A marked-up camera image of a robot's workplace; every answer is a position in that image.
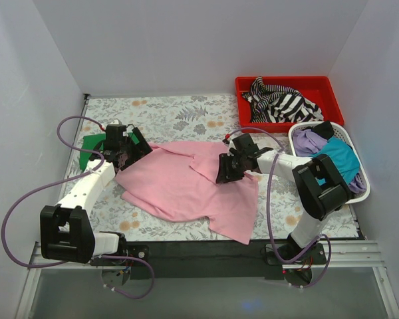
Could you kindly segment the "pink t-shirt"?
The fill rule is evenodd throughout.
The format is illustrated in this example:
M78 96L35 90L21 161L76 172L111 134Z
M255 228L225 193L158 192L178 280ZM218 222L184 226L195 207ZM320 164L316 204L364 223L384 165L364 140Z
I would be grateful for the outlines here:
M221 142L168 142L152 144L152 152L119 171L116 182L122 198L147 213L171 222L203 217L209 229L247 245L258 210L257 178L217 184Z

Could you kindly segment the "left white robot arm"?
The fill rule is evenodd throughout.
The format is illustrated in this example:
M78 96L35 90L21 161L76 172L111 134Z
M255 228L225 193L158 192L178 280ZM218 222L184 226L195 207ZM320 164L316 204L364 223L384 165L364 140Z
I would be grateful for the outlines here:
M127 261L125 236L95 233L90 214L116 175L151 153L152 148L132 124L114 122L104 131L104 139L90 151L85 175L56 205L47 205L41 211L41 254L46 259L85 264L105 255L115 266Z

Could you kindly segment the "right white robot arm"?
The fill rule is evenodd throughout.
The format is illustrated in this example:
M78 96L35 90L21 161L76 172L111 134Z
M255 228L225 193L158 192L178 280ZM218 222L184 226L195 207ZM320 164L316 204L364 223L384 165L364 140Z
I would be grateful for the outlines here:
M311 246L319 239L327 217L352 197L346 181L332 159L321 154L315 158L284 154L281 150L259 146L249 134L223 143L227 151L219 155L216 183L243 179L246 171L282 177L295 183L305 212L287 238L288 258L295 264L305 263L312 255Z

